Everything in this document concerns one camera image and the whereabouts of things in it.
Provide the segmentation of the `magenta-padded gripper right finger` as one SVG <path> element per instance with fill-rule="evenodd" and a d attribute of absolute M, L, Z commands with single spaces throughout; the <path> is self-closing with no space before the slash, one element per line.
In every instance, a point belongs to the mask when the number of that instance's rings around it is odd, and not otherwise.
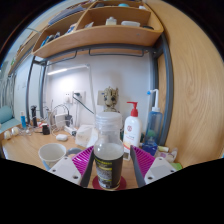
<path fill-rule="evenodd" d="M 130 155 L 139 187 L 151 184 L 176 172 L 176 169 L 163 157 L 154 158 L 151 154 L 138 147 L 132 146 Z"/>

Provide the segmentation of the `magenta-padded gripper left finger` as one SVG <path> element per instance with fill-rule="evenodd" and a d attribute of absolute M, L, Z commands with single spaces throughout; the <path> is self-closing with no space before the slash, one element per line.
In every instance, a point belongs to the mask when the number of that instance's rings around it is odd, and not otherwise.
<path fill-rule="evenodd" d="M 89 184 L 94 160 L 93 147 L 71 148 L 49 172 L 81 187 Z"/>

